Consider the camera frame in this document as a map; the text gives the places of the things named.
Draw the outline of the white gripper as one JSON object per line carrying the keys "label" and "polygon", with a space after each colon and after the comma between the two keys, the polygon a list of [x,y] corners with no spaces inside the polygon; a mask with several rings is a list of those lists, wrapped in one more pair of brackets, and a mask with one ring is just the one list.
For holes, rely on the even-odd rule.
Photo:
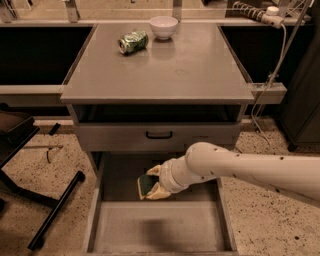
{"label": "white gripper", "polygon": [[161,166],[156,165],[146,172],[149,176],[159,175],[159,182],[147,193],[147,199],[165,199],[168,198],[171,193],[176,194],[188,188],[187,185],[180,184],[174,176],[175,170],[181,166],[181,163],[182,161],[179,159],[170,159],[165,161]]}

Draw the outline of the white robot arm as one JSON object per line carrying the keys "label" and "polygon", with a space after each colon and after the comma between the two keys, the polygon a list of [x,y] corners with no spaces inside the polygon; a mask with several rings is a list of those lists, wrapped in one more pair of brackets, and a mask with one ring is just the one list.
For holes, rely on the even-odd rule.
{"label": "white robot arm", "polygon": [[147,171],[155,179],[141,185],[141,198],[157,200],[189,186],[221,177],[264,187],[284,196],[320,206],[320,158],[241,154],[206,142],[191,145],[185,155]]}

